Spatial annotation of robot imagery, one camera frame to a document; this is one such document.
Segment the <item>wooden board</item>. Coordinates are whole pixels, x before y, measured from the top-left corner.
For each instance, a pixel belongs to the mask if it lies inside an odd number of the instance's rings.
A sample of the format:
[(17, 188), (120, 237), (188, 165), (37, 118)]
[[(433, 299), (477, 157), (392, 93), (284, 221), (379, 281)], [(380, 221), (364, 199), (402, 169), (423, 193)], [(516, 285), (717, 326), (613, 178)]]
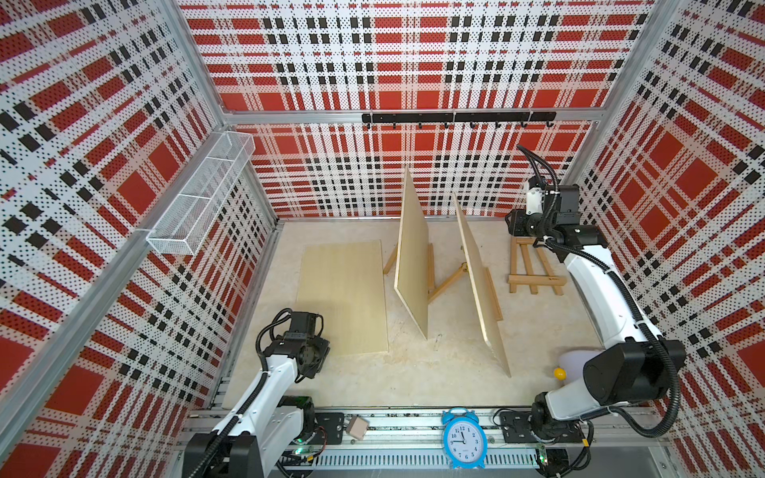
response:
[(491, 350), (500, 368), (506, 373), (506, 376), (511, 378), (512, 372), (505, 352), (502, 334), (498, 322), (495, 320), (491, 299), (489, 297), (484, 273), (485, 266), (483, 265), (480, 256), (480, 248), (475, 241), (466, 216), (455, 194), (452, 195), (451, 200), (455, 208), (455, 216), (459, 227), (462, 250), (468, 267), (472, 295), (484, 343), (488, 346), (489, 350)]
[(402, 212), (398, 231), (398, 259), (394, 290), (416, 324), (420, 334), (428, 338), (428, 223), (422, 210), (410, 171), (404, 171)]
[(295, 307), (324, 318), (322, 337), (337, 356), (388, 351), (382, 243), (311, 245), (305, 249)]

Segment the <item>small wooden easel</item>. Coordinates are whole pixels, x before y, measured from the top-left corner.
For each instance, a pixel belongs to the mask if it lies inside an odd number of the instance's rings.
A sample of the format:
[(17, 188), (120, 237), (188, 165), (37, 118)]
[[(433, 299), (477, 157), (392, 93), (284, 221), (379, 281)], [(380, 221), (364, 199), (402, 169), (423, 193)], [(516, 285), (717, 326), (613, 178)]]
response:
[(556, 272), (547, 252), (535, 248), (531, 238), (512, 237), (510, 240), (510, 266), (507, 284), (511, 294), (527, 291), (533, 296), (543, 289), (557, 297), (565, 294), (567, 279)]

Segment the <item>small brown square block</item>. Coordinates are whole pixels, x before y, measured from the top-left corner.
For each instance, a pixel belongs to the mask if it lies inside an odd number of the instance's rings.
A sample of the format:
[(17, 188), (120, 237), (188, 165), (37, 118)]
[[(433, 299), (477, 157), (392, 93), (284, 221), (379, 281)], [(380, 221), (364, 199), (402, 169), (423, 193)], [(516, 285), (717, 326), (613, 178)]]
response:
[(359, 415), (352, 415), (346, 425), (346, 434), (354, 440), (363, 440), (370, 429), (370, 422)]

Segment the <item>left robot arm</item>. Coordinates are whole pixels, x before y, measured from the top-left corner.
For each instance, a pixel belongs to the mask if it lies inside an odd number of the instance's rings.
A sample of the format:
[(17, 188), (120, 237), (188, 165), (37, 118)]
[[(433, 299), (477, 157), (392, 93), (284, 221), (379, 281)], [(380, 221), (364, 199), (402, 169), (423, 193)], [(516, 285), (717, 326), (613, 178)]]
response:
[(316, 435), (328, 443), (313, 398), (288, 394), (291, 386), (322, 370), (331, 350), (324, 326), (319, 314), (285, 308), (259, 331), (255, 353), (261, 371), (213, 430), (189, 440), (183, 477), (266, 477), (283, 467), (289, 446), (304, 445)]

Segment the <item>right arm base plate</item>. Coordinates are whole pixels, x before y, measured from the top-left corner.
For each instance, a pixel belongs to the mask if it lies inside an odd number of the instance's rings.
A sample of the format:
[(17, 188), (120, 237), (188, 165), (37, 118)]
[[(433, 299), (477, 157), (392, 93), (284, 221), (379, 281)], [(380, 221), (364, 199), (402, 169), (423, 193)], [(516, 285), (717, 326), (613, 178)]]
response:
[(505, 443), (574, 444), (586, 437), (587, 429), (582, 429), (579, 422), (568, 422), (554, 432), (553, 438), (540, 439), (532, 431), (530, 415), (527, 410), (501, 408), (495, 412), (492, 422), (500, 428)]

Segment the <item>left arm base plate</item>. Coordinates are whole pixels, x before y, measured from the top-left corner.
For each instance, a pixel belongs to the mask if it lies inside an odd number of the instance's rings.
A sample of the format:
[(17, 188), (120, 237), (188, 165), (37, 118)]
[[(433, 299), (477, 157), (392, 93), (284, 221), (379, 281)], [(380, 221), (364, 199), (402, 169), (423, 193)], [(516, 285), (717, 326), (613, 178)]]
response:
[(346, 416), (342, 412), (312, 412), (305, 416), (298, 444), (339, 445), (343, 442)]

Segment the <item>lavender toaster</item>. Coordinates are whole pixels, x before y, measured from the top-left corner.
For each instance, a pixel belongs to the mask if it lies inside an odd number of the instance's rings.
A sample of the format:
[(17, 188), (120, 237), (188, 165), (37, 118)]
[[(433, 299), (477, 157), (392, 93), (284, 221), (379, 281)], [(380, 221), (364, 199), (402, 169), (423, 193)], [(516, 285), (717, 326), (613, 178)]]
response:
[(559, 356), (558, 366), (553, 374), (563, 384), (575, 382), (583, 376), (585, 364), (595, 358), (600, 350), (573, 350)]

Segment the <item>right wooden easel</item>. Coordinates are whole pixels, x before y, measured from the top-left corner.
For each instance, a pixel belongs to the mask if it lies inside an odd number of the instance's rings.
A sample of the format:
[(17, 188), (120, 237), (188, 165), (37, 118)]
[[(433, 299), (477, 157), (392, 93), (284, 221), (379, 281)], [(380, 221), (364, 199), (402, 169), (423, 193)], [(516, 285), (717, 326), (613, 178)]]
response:
[(497, 291), (496, 291), (496, 288), (495, 288), (495, 285), (494, 285), (494, 281), (492, 279), (492, 275), (491, 275), (490, 269), (488, 267), (485, 267), (484, 268), (484, 273), (485, 273), (485, 278), (486, 278), (486, 282), (487, 282), (487, 288), (488, 288), (488, 291), (489, 291), (489, 297), (491, 299), (491, 304), (492, 304), (495, 320), (497, 322), (503, 321), (504, 317), (503, 317), (501, 305), (500, 305), (500, 302), (499, 302), (499, 298), (498, 298)]

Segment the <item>blue alarm clock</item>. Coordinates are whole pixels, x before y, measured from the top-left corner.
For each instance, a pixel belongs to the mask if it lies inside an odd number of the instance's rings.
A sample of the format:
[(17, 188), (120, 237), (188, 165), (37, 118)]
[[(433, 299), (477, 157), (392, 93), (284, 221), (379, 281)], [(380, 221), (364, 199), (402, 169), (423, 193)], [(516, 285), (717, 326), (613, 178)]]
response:
[(452, 469), (479, 469), (486, 466), (487, 436), (474, 410), (458, 407), (441, 416), (443, 450)]

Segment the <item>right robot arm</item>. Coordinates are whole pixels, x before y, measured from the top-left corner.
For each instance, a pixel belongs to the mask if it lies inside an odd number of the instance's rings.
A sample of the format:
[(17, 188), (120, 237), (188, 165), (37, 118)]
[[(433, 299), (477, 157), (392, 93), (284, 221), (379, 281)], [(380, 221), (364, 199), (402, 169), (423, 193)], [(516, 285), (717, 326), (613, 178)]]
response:
[(531, 239), (565, 265), (604, 347), (584, 362), (579, 378), (536, 396), (532, 433), (553, 442), (572, 423), (614, 413), (640, 436), (665, 435), (681, 408), (685, 346), (666, 338), (643, 312), (599, 227), (581, 223), (579, 187), (561, 185), (548, 161), (526, 147), (520, 151), (534, 175), (525, 207), (505, 217), (508, 232)]

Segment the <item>black hook rail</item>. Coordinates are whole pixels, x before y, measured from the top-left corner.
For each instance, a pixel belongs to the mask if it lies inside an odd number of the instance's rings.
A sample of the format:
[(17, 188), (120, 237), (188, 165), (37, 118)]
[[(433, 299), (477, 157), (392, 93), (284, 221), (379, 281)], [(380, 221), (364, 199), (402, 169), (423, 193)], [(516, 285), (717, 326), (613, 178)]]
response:
[(456, 113), (374, 113), (374, 114), (362, 114), (361, 120), (364, 125), (404, 125), (405, 123), (413, 123), (414, 125), (436, 125), (437, 123), (443, 123), (444, 125), (451, 125), (452, 123), (469, 123), (470, 125), (476, 125), (477, 123), (518, 123), (525, 127), (528, 123), (545, 123), (549, 125), (554, 123), (557, 118), (557, 113), (552, 111), (541, 112), (505, 112), (505, 113), (468, 113), (468, 112), (456, 112)]

